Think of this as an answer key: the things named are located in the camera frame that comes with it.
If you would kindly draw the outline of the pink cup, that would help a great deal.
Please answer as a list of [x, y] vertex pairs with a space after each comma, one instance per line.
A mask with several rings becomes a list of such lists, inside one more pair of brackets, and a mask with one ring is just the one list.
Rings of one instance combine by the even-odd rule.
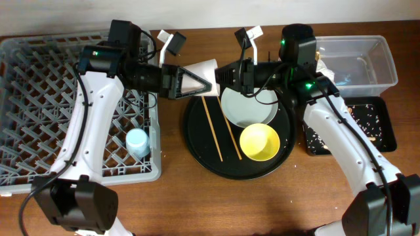
[[[215, 59], [199, 62], [186, 66], [185, 69], [191, 71], [198, 77], [211, 83], [211, 90], [204, 92], [201, 96], [219, 96], [220, 85], [216, 83], [215, 70], [218, 68], [217, 61]], [[193, 90], [202, 89], [203, 84], [193, 80], [190, 76], [184, 75], [182, 78], [181, 93], [192, 92]]]

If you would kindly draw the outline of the grey plate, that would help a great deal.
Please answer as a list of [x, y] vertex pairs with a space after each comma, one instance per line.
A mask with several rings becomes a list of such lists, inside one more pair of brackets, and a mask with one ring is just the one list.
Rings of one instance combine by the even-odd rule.
[[262, 90], [256, 97], [246, 98], [230, 88], [221, 95], [221, 108], [234, 125], [246, 128], [255, 123], [269, 124], [278, 110], [278, 97], [273, 90]]

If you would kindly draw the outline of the blue cup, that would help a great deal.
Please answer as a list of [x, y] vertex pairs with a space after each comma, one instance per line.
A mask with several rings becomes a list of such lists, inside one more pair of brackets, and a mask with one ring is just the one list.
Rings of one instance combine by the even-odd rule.
[[150, 139], [141, 128], [131, 129], [125, 137], [128, 154], [138, 158], [144, 158], [150, 153]]

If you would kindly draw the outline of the yellow bowl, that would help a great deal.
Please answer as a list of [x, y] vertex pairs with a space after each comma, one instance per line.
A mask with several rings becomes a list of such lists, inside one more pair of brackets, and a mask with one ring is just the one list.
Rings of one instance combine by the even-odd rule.
[[252, 161], [264, 162], [273, 159], [280, 150], [280, 137], [269, 125], [255, 123], [240, 134], [240, 148]]

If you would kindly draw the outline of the gold coffee sachet wrapper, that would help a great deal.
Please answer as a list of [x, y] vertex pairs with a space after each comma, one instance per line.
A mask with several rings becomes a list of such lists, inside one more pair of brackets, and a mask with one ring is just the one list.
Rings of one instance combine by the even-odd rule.
[[316, 53], [315, 53], [315, 61], [319, 61], [321, 59], [321, 53], [320, 53], [320, 51], [319, 50], [316, 50]]

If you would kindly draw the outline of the rice and peanut shell scraps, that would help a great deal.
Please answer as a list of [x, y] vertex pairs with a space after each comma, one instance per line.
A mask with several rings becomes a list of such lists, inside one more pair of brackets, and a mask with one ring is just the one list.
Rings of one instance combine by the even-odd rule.
[[[378, 110], [374, 105], [349, 104], [347, 108], [356, 124], [364, 131], [371, 143], [380, 152], [385, 152], [385, 134], [383, 133]], [[306, 152], [309, 155], [330, 155], [327, 145], [318, 134], [306, 124], [303, 126], [306, 138]]]

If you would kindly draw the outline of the white napkin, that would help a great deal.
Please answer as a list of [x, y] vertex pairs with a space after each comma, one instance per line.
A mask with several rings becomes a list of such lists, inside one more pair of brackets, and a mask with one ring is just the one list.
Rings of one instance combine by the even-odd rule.
[[335, 73], [332, 70], [328, 69], [326, 64], [322, 60], [318, 60], [317, 66], [316, 66], [316, 72], [322, 73], [331, 82], [334, 83]]

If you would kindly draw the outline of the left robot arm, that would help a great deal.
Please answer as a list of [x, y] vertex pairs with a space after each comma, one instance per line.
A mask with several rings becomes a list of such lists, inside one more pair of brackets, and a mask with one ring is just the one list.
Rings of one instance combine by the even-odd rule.
[[140, 53], [144, 31], [113, 20], [106, 41], [86, 46], [73, 65], [77, 98], [62, 148], [49, 175], [36, 177], [30, 198], [48, 221], [80, 235], [127, 235], [117, 218], [117, 193], [102, 184], [102, 162], [115, 109], [125, 90], [178, 100], [217, 93], [215, 60], [181, 67], [166, 64], [185, 38], [159, 33], [163, 50]]

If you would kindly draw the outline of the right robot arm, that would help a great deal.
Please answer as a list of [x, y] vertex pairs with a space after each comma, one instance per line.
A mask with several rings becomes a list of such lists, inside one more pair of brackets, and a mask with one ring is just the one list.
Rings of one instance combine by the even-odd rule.
[[277, 62], [240, 58], [216, 70], [216, 81], [251, 98], [281, 88], [303, 122], [328, 146], [344, 172], [354, 200], [342, 218], [314, 235], [417, 235], [419, 177], [403, 175], [371, 143], [348, 112], [338, 88], [317, 71], [313, 29], [291, 24], [282, 30]]

